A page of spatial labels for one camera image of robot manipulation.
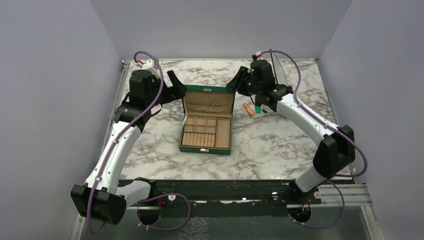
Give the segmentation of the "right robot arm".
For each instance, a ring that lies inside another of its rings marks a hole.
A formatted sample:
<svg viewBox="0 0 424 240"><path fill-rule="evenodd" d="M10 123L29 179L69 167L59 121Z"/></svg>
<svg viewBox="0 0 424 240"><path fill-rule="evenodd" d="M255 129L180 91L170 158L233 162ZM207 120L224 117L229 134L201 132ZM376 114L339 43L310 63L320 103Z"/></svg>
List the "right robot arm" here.
<svg viewBox="0 0 424 240"><path fill-rule="evenodd" d="M310 190L355 160L353 129L327 121L296 99L291 86L277 84L267 60L255 60L249 68L240 67L226 88L247 97L258 97L261 104L292 121L317 146L312 166L290 184L288 196L292 202L302 203Z"/></svg>

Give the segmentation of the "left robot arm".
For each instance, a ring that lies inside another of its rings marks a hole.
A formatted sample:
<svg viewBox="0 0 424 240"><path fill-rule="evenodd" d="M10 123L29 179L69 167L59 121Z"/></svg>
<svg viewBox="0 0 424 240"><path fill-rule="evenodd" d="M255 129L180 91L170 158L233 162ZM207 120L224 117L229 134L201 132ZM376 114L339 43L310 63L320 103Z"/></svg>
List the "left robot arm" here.
<svg viewBox="0 0 424 240"><path fill-rule="evenodd" d="M82 217L117 225L126 209L135 203L152 205L157 200L156 182L143 177L119 186L125 162L151 117L151 109L181 100L187 87L173 70L170 87L153 70L136 70L129 79L129 92L115 110L112 130L103 153L83 185L74 185L70 196Z"/></svg>

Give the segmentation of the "green jewelry box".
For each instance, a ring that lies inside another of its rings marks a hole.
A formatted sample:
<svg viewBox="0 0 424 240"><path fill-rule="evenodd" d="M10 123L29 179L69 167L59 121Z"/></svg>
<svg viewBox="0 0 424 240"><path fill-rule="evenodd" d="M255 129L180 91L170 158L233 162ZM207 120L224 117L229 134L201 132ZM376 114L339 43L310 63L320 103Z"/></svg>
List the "green jewelry box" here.
<svg viewBox="0 0 424 240"><path fill-rule="evenodd" d="M187 85L181 153L229 156L232 151L235 93L224 86ZM205 134L204 144L201 136Z"/></svg>

